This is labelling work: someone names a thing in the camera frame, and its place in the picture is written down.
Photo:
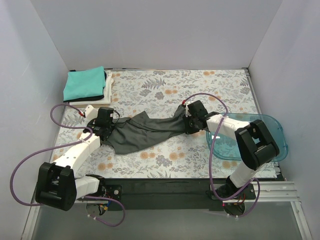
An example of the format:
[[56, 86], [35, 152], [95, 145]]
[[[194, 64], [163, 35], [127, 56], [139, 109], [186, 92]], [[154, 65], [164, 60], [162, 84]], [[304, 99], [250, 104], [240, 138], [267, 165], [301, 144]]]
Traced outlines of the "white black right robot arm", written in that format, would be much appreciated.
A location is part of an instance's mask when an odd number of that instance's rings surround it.
[[[209, 180], [213, 195], [221, 201], [237, 199], [243, 195], [245, 188], [254, 180], [261, 167], [280, 153], [269, 129], [260, 119], [252, 122], [240, 121], [230, 118], [227, 113], [208, 112], [200, 100], [193, 102], [184, 100], [182, 106], [185, 108], [183, 121], [186, 134], [194, 134], [200, 130], [214, 133], [209, 154]], [[212, 160], [218, 134], [237, 142], [241, 162], [227, 177], [225, 184], [215, 188]]]

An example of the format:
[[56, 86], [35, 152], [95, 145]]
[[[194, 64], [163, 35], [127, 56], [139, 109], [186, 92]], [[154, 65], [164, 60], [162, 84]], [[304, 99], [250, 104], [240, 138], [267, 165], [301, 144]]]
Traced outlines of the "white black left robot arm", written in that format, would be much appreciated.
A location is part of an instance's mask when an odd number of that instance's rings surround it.
[[37, 203], [68, 211], [77, 199], [87, 195], [95, 200], [106, 196], [106, 187], [102, 184], [103, 177], [89, 174], [76, 178], [76, 173], [90, 155], [101, 147], [115, 126], [114, 114], [110, 107], [93, 108], [91, 105], [84, 110], [89, 120], [79, 141], [61, 157], [52, 163], [43, 163], [38, 171], [35, 200]]

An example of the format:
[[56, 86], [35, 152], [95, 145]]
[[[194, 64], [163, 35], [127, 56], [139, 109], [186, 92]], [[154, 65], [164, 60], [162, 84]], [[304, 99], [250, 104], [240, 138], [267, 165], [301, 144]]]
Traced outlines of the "dark grey t shirt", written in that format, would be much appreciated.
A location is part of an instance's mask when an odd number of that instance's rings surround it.
[[120, 118], [110, 136], [101, 143], [113, 147], [117, 155], [145, 150], [184, 134], [185, 112], [185, 108], [180, 105], [169, 118], [150, 118], [145, 111], [132, 118]]

